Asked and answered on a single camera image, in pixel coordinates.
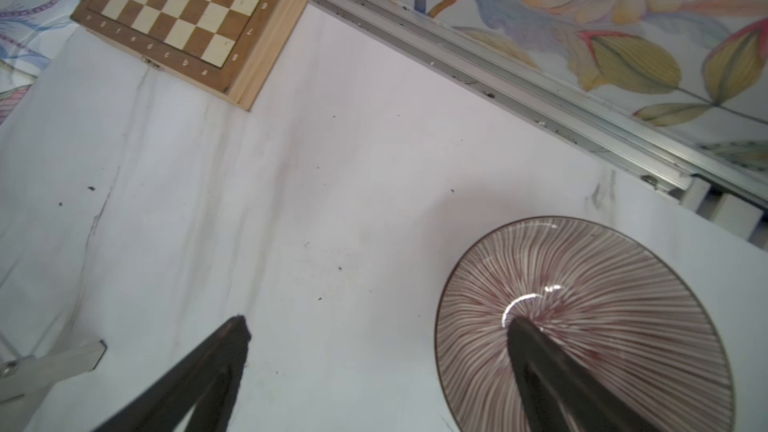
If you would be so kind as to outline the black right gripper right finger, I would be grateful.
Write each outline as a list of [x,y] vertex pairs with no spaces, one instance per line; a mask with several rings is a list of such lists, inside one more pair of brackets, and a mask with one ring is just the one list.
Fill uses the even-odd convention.
[[567,417],[585,431],[657,429],[528,319],[509,324],[507,353],[530,430],[568,431]]

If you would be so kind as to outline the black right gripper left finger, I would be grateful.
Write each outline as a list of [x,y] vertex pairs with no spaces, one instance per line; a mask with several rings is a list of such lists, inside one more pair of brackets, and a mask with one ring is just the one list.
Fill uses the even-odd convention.
[[99,431],[188,431],[228,428],[248,355],[246,318],[233,316]]

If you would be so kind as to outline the pink ribbed glass bowl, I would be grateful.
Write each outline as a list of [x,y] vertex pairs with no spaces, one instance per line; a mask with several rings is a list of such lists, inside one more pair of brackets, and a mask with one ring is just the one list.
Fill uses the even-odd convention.
[[460,430],[527,429],[507,352],[508,326],[519,317],[659,429],[733,428],[726,351],[685,281],[618,231],[554,216],[491,231],[447,278],[435,358]]

